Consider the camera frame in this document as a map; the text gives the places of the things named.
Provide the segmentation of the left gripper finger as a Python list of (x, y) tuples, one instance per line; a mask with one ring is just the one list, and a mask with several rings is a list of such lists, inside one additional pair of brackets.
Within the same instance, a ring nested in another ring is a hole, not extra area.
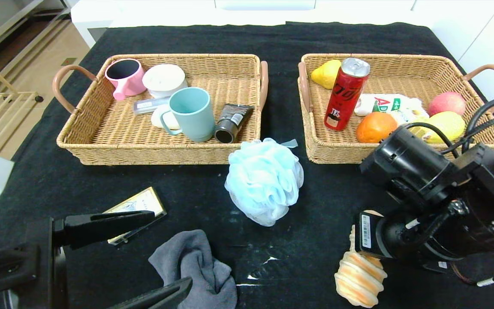
[(67, 216), (53, 227), (53, 244), (73, 250), (106, 241), (155, 221), (152, 211), (131, 211)]
[(193, 280), (190, 276), (162, 288), (118, 303), (112, 309), (176, 309), (190, 293)]

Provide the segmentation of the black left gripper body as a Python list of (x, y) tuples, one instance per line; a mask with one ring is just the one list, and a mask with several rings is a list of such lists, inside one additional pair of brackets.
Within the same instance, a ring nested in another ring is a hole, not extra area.
[(25, 240), (0, 249), (0, 309), (67, 309), (66, 264), (53, 244), (52, 218), (28, 226)]

